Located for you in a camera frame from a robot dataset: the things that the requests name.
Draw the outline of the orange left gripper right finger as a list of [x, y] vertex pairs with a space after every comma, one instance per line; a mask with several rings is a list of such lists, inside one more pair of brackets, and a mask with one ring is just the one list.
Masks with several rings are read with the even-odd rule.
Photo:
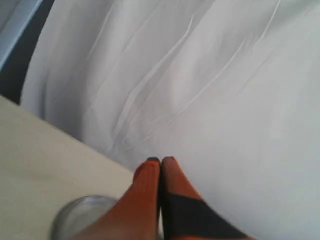
[[253, 239], [209, 207], [174, 157], [165, 157], [160, 170], [160, 201], [165, 240]]

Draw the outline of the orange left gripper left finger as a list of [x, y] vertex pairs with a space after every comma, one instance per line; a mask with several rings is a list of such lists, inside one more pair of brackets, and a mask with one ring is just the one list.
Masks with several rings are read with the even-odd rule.
[[155, 240], [159, 232], [160, 160], [149, 157], [132, 184], [106, 214], [78, 233], [76, 240]]

